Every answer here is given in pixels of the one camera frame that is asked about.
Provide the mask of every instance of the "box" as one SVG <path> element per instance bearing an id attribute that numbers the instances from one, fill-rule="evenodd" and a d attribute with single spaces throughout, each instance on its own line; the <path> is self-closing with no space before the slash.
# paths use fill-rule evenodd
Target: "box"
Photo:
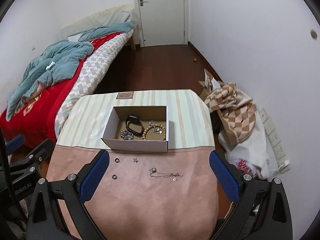
<path id="1" fill-rule="evenodd" d="M 125 119 L 129 115 L 139 117 L 144 129 L 149 127 L 149 122 L 155 120 L 166 128 L 166 140 L 161 141 L 160 134 L 153 130 L 147 133 L 147 140 L 134 136 L 133 140 L 123 140 L 120 136 L 125 128 Z M 112 150 L 125 150 L 131 152 L 168 152 L 169 118 L 167 106 L 114 106 L 107 119 L 104 132 L 101 136 L 103 142 Z M 130 128 L 140 131 L 139 125 L 130 124 Z"/>

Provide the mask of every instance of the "black watch band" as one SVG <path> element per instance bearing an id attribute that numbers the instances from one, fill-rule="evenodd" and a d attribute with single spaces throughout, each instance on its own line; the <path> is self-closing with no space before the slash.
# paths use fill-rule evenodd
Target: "black watch band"
<path id="1" fill-rule="evenodd" d="M 134 124 L 140 125 L 141 126 L 141 132 L 137 132 L 137 131 L 131 129 L 129 127 L 130 123 L 134 123 Z M 125 119 L 125 127 L 129 132 L 133 133 L 135 136 L 141 137 L 142 134 L 143 134 L 143 130 L 144 129 L 143 129 L 143 126 L 142 126 L 142 123 L 141 123 L 139 117 L 137 117 L 137 116 L 129 115 L 129 117 L 127 117 L 127 119 Z"/>

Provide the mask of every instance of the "wooden bed leg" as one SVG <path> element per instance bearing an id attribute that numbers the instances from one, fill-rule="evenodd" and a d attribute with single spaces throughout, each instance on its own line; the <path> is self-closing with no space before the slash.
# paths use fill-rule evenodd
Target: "wooden bed leg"
<path id="1" fill-rule="evenodd" d="M 130 45 L 131 45 L 131 50 L 136 50 L 136 45 L 134 44 L 134 38 L 133 35 L 129 39 Z"/>

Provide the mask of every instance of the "door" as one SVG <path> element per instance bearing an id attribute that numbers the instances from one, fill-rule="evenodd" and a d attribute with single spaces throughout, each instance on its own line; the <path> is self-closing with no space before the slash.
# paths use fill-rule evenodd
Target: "door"
<path id="1" fill-rule="evenodd" d="M 142 0 L 140 13 L 145 46 L 184 44 L 184 0 Z"/>

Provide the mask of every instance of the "beaded bracelet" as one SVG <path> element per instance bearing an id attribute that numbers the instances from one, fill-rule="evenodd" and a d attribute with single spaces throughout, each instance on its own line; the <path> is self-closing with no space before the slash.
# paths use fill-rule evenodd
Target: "beaded bracelet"
<path id="1" fill-rule="evenodd" d="M 161 140 L 162 140 L 162 141 L 165 141 L 167 133 L 166 133 L 166 130 L 165 130 L 164 126 L 163 126 L 163 125 L 160 125 L 160 124 L 155 124 L 155 125 L 153 125 L 153 126 L 149 126 L 147 129 L 145 129 L 144 132 L 143 132 L 143 134 L 142 134 L 142 139 L 143 139 L 143 140 L 146 140 L 146 139 L 147 139 L 147 138 L 146 138 L 147 133 L 148 133 L 151 129 L 155 128 L 155 127 L 159 127 L 159 128 L 162 129 L 164 136 L 162 137 Z"/>

